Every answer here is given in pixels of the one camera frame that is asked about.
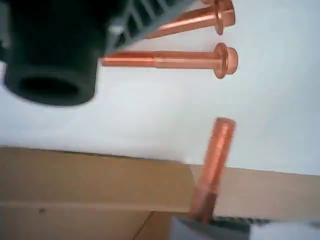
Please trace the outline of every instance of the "white surface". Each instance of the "white surface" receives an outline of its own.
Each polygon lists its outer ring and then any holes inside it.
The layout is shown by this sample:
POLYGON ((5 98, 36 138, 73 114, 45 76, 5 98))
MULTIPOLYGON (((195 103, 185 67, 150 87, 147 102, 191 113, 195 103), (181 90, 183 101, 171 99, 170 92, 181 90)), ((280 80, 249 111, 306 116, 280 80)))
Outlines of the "white surface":
POLYGON ((320 229, 307 223, 276 222, 267 225, 251 225, 249 240, 317 240, 320 229))
POLYGON ((236 25, 139 42, 136 50, 212 51, 225 42, 239 67, 100 68, 97 94, 44 107, 0 89, 0 144, 202 164, 213 121, 237 121, 228 166, 320 175, 320 2, 234 0, 236 25))

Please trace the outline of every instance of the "copper pin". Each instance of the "copper pin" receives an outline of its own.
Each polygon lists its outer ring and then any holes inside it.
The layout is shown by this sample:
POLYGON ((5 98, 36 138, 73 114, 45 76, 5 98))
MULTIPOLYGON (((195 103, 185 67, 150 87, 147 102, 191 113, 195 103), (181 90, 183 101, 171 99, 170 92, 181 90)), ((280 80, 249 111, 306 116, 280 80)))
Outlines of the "copper pin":
POLYGON ((123 51, 102 58, 103 66, 153 67, 159 69, 213 69, 217 78, 233 74, 238 54, 232 47, 218 43, 213 52, 123 51))
POLYGON ((231 0, 214 0, 211 6, 185 12, 176 20, 162 25, 146 38, 154 39, 212 26, 215 27, 219 35, 222 35, 225 27, 232 26, 235 23, 235 9, 231 0))
POLYGON ((190 216, 199 222, 207 223, 213 216, 222 171, 236 128, 232 119, 218 117, 209 141, 202 175, 196 185, 190 216))

